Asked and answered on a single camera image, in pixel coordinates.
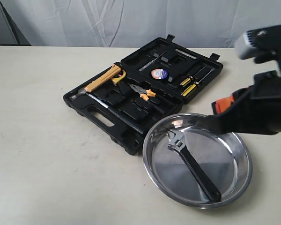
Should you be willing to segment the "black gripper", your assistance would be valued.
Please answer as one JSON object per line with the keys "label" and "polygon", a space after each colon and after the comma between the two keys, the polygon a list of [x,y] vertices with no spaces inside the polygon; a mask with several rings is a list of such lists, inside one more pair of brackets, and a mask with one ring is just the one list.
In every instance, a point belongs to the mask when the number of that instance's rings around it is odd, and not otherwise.
{"label": "black gripper", "polygon": [[214,101],[207,117],[216,134],[247,133],[274,135],[281,132],[281,25],[252,30],[260,54],[254,63],[276,61],[278,71],[255,74],[254,84]]}

